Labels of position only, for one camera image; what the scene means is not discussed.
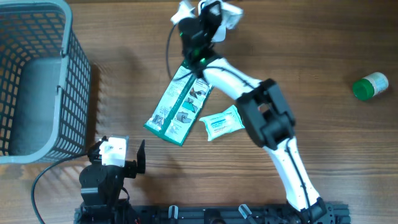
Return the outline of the green 3M package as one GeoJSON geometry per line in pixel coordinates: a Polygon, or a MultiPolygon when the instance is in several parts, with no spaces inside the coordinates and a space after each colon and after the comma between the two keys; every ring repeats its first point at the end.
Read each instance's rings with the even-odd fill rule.
{"type": "Polygon", "coordinates": [[[161,139],[182,146],[212,89],[182,62],[144,127],[161,139]]]}

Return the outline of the mint wet wipes pack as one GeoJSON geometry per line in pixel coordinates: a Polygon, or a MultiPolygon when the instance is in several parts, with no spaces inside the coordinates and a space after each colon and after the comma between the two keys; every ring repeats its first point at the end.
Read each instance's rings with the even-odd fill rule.
{"type": "Polygon", "coordinates": [[[212,141],[224,134],[244,129],[243,122],[235,105],[222,113],[204,116],[199,119],[204,122],[208,134],[208,141],[212,141]]]}

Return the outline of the green lid jar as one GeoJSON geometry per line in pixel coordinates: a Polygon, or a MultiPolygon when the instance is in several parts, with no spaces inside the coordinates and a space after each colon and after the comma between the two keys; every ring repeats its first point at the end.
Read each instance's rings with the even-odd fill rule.
{"type": "Polygon", "coordinates": [[[384,92],[389,87],[389,80],[385,74],[374,72],[353,83],[352,90],[361,101],[366,101],[384,92]]]}

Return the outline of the white blue pouch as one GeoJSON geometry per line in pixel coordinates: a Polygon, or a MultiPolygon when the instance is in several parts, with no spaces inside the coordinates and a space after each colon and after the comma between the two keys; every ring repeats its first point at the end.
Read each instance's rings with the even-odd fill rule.
{"type": "Polygon", "coordinates": [[[236,27],[238,22],[243,17],[244,11],[240,7],[222,1],[221,13],[222,13],[221,24],[223,24],[227,30],[227,29],[234,29],[236,27]]]}

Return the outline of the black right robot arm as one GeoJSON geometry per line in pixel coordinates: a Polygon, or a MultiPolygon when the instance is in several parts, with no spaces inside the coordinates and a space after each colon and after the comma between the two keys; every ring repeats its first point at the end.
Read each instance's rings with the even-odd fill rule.
{"type": "Polygon", "coordinates": [[[273,79],[261,81],[239,71],[214,50],[213,38],[225,20],[225,7],[223,1],[207,1],[195,15],[190,1],[180,1],[171,21],[179,29],[184,60],[194,76],[236,102],[249,137],[277,169],[293,209],[291,221],[315,223],[327,208],[301,160],[295,118],[282,90],[273,79]]]}

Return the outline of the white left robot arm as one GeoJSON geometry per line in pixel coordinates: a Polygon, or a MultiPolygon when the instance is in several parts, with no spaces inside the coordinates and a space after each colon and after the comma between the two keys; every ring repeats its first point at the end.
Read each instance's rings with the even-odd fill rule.
{"type": "Polygon", "coordinates": [[[137,151],[137,159],[128,161],[127,136],[102,137],[88,150],[89,166],[81,171],[79,181],[83,203],[75,210],[75,223],[131,223],[141,219],[129,203],[129,197],[120,198],[124,179],[134,179],[146,172],[144,141],[137,151]]]}

